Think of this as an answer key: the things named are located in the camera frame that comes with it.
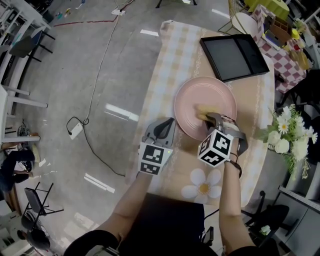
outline white chair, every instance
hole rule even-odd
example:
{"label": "white chair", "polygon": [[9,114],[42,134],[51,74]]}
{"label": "white chair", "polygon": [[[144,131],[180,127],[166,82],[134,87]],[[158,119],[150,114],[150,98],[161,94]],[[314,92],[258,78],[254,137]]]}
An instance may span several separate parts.
{"label": "white chair", "polygon": [[257,22],[249,15],[238,12],[232,17],[232,25],[242,34],[250,34],[254,37],[258,34],[258,24]]}
{"label": "white chair", "polygon": [[[246,6],[239,6],[237,0],[228,0],[228,4],[230,21],[219,28],[218,32],[230,35],[228,32],[235,29],[242,34],[250,34],[254,37],[258,33],[258,24],[251,16],[242,12]],[[231,27],[227,31],[223,31],[222,28],[228,24],[231,24]]]}

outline power strip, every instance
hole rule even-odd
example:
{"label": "power strip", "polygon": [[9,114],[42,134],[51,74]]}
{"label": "power strip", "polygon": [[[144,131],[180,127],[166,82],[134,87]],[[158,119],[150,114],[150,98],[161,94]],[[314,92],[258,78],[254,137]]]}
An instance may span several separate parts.
{"label": "power strip", "polygon": [[123,11],[120,11],[118,8],[114,9],[112,12],[111,12],[113,15],[119,15],[119,16],[122,16],[126,13],[125,10]]}

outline person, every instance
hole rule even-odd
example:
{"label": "person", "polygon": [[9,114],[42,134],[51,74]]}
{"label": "person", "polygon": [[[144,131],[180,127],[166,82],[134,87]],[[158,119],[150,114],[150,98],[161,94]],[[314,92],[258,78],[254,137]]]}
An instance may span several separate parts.
{"label": "person", "polygon": [[26,170],[15,170],[17,162],[20,161],[35,161],[40,162],[40,156],[38,149],[35,145],[32,145],[31,150],[11,151],[6,157],[4,150],[15,147],[19,143],[8,142],[1,145],[0,150],[0,189],[4,192],[10,192],[15,183],[21,183],[27,180],[29,177],[33,177],[32,172]]}
{"label": "person", "polygon": [[34,228],[27,233],[22,230],[18,230],[16,233],[21,240],[27,240],[34,248],[46,251],[50,250],[50,241],[42,230]]}
{"label": "person", "polygon": [[[237,161],[235,137],[230,159]],[[225,162],[219,203],[219,228],[226,255],[262,255],[253,243],[241,216],[239,170]],[[115,206],[111,216],[96,230],[76,239],[64,256],[93,255],[98,246],[123,255],[217,254],[200,237],[204,231],[202,204],[182,202],[147,193],[152,175],[139,173]]]}

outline power cable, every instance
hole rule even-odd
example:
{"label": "power cable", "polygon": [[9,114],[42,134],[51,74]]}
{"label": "power cable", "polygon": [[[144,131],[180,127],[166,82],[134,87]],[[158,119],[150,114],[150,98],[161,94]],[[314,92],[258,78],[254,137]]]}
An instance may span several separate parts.
{"label": "power cable", "polygon": [[218,211],[219,211],[219,209],[218,209],[218,210],[215,210],[214,212],[212,212],[212,213],[210,213],[210,214],[208,214],[207,216],[204,217],[204,220],[205,220],[206,218],[214,215],[214,214],[215,214],[216,212],[218,212]]}
{"label": "power cable", "polygon": [[[120,10],[120,12],[122,12],[127,6],[129,6],[130,4],[132,4],[133,1],[134,1],[134,0],[131,0],[131,1],[128,2],[128,3],[124,3],[125,6]],[[91,99],[90,99],[90,104],[89,104],[89,109],[88,109],[88,112],[87,112],[87,114],[86,114],[86,117],[85,117],[85,119],[84,119],[83,121],[81,121],[81,120],[80,120],[78,117],[76,117],[76,116],[71,117],[71,118],[69,119],[69,121],[66,123],[66,130],[68,131],[68,134],[69,134],[69,135],[72,135],[71,131],[69,131],[69,129],[68,129],[68,124],[69,124],[69,122],[70,122],[72,119],[77,119],[77,120],[80,122],[80,124],[82,125],[82,127],[83,127],[83,132],[84,132],[85,140],[86,140],[86,142],[88,143],[88,145],[89,145],[92,153],[93,153],[102,163],[104,163],[107,167],[109,167],[109,168],[111,169],[111,171],[113,171],[116,175],[125,177],[125,175],[116,172],[109,164],[107,164],[105,161],[103,161],[103,160],[95,153],[95,151],[93,150],[92,146],[91,146],[90,143],[89,143],[89,140],[88,140],[88,137],[87,137],[87,134],[86,134],[86,128],[85,128],[85,126],[86,126],[87,124],[89,124],[89,118],[88,118],[88,117],[89,117],[90,112],[91,112],[91,106],[92,106],[94,94],[95,94],[95,91],[96,91],[97,81],[98,81],[98,77],[99,77],[99,74],[100,74],[101,66],[102,66],[102,63],[104,62],[104,59],[105,59],[105,56],[106,56],[106,53],[107,53],[107,50],[108,50],[108,47],[109,47],[109,44],[110,44],[112,35],[113,35],[113,33],[114,33],[115,29],[116,29],[116,26],[117,26],[117,24],[118,24],[119,15],[117,15],[116,18],[115,18],[113,21],[115,21],[115,24],[114,24],[114,27],[113,27],[113,29],[112,29],[112,31],[111,31],[109,41],[108,41],[108,43],[107,43],[107,45],[106,45],[106,47],[105,47],[105,50],[104,50],[104,53],[103,53],[103,56],[102,56],[102,59],[101,59],[100,65],[99,65],[98,74],[96,75],[96,78],[95,78],[95,81],[94,81],[93,91],[92,91],[92,95],[91,95]]]}
{"label": "power cable", "polygon": [[[122,12],[125,8],[127,8],[129,5],[131,5],[135,0],[130,1],[129,3],[126,3],[125,6],[120,9],[120,12]],[[117,17],[115,17],[114,19],[109,19],[109,20],[90,20],[90,21],[74,21],[74,22],[68,22],[68,23],[61,23],[61,24],[57,24],[54,25],[54,27],[60,27],[60,26],[65,26],[65,25],[73,25],[73,24],[78,24],[78,23],[107,23],[107,22],[115,22]]]}
{"label": "power cable", "polygon": [[130,5],[132,2],[133,2],[134,0],[129,0],[129,1],[127,1],[127,2],[124,2],[124,3],[120,3],[120,4],[118,4],[117,3],[117,0],[114,0],[114,2],[115,2],[115,4],[116,4],[116,7],[117,8],[119,8],[120,6],[127,6],[127,5]]}
{"label": "power cable", "polygon": [[82,125],[85,140],[86,140],[86,142],[88,143],[89,148],[91,149],[92,153],[93,153],[102,163],[104,163],[107,167],[109,167],[110,170],[113,171],[116,175],[125,177],[125,175],[120,174],[120,173],[117,173],[109,164],[107,164],[105,161],[103,161],[103,160],[95,153],[95,151],[93,150],[92,146],[90,145],[90,143],[89,143],[89,141],[88,141],[88,137],[87,137],[87,133],[86,133],[86,128],[85,128],[85,126],[86,126],[87,124],[89,124],[89,119],[88,119],[88,118],[86,119],[87,122],[84,123],[84,122],[82,122],[82,121],[81,121],[78,117],[76,117],[76,116],[71,117],[71,118],[69,119],[69,121],[66,123],[66,130],[68,131],[68,134],[69,134],[69,135],[72,135],[71,131],[69,131],[69,129],[68,129],[68,124],[69,124],[69,122],[70,122],[72,119],[77,119],[77,120],[79,121],[79,123]]}

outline black shirt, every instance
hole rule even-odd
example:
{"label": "black shirt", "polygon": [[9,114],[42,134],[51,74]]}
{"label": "black shirt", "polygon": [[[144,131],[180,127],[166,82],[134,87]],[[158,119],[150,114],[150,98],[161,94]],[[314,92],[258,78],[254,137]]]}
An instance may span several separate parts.
{"label": "black shirt", "polygon": [[[66,249],[64,256],[85,256],[95,246],[111,247],[117,249],[119,242],[114,235],[104,230],[90,231],[75,240]],[[167,241],[150,239],[144,241],[143,246],[139,248],[125,248],[122,244],[118,251],[121,256],[124,255],[199,255],[199,256],[217,256],[217,254],[206,244],[201,242],[187,241]],[[255,246],[247,246],[237,249],[229,256],[258,256],[261,255],[259,249]]]}
{"label": "black shirt", "polygon": [[[202,204],[147,194],[130,232],[120,246],[111,233],[94,230],[75,240],[64,256],[85,256],[95,246],[118,249],[121,256],[216,256],[209,246],[200,242],[205,229],[204,218]],[[257,255],[256,247],[243,250],[241,254],[234,252],[230,255]]]}

